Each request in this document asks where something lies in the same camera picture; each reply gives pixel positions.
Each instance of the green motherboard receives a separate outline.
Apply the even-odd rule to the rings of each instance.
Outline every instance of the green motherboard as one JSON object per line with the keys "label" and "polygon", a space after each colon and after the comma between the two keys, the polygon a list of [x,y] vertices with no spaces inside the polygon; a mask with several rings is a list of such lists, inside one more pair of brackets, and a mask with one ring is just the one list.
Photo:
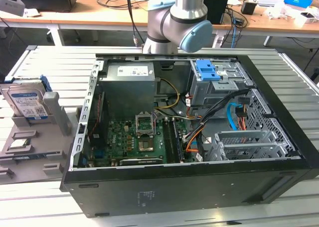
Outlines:
{"label": "green motherboard", "polygon": [[[118,166],[120,161],[132,159],[159,159],[161,163],[170,163],[165,148],[164,122],[165,120],[155,121],[154,136],[149,137],[144,134],[138,137],[135,120],[110,121],[106,147],[92,149],[91,159],[94,160],[94,166]],[[181,143],[182,136],[186,134],[185,121],[177,119],[174,123]],[[147,130],[151,127],[149,121],[139,122],[139,130]]]}

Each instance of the aluminum extrusion table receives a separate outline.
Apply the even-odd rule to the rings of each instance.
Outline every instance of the aluminum extrusion table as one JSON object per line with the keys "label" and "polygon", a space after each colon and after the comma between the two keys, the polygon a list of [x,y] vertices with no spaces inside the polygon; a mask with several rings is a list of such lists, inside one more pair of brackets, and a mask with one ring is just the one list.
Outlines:
{"label": "aluminum extrusion table", "polygon": [[[9,76],[46,75],[60,94],[67,112],[83,104],[96,53],[140,53],[128,47],[33,46],[26,50]],[[319,149],[319,89],[285,55],[272,49],[202,49],[199,53],[248,55],[282,100],[314,146]],[[13,111],[0,96],[0,148],[13,122]],[[242,223],[241,226],[312,226],[319,223],[319,178],[303,181],[267,205],[230,207],[186,212],[87,219],[60,181],[0,186],[0,225],[91,227],[209,227]]]}

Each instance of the floor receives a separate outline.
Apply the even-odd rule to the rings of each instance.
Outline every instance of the floor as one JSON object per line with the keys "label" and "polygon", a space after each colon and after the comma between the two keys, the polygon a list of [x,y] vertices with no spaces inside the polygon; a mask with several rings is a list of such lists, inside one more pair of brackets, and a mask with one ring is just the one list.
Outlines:
{"label": "floor", "polygon": [[[6,29],[7,38],[0,39],[0,80],[6,76],[10,69],[14,66],[18,58],[21,56],[26,46],[16,37],[12,36],[13,32],[8,28]],[[46,40],[46,29],[30,29],[19,28],[16,31],[18,35],[28,45],[53,45]],[[81,36],[81,42],[75,41],[74,30],[64,30],[63,36],[65,45],[83,45],[83,46],[133,46],[132,32],[130,31],[98,31],[99,41],[93,42],[91,31],[79,30]],[[146,32],[142,32],[142,36],[146,39]],[[265,37],[264,36],[243,36],[237,44],[237,48],[264,48]],[[299,42],[304,47],[296,44],[291,38],[274,37],[268,48],[275,48],[280,52],[286,53],[300,68],[304,68],[309,59],[313,55],[308,48],[313,48],[315,52],[319,47],[319,39],[312,42],[308,42],[311,39],[299,39],[304,42]],[[230,43],[225,43],[223,47],[230,47]],[[314,68],[319,63],[319,53],[312,60],[308,66],[306,73],[311,75],[314,72]]]}

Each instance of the blue drive bay latch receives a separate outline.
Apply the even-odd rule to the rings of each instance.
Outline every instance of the blue drive bay latch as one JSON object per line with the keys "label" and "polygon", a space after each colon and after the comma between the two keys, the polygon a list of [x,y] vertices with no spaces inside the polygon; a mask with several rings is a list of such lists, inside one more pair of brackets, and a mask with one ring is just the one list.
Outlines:
{"label": "blue drive bay latch", "polygon": [[218,81],[220,76],[216,74],[215,66],[209,60],[196,60],[196,67],[202,81]]}

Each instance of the expansion slot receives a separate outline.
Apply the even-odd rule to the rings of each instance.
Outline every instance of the expansion slot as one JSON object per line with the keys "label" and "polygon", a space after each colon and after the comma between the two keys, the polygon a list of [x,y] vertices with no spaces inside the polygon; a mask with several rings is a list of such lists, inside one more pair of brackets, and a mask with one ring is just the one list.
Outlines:
{"label": "expansion slot", "polygon": [[183,159],[179,136],[176,130],[175,121],[163,122],[164,143],[168,163],[179,163]]}

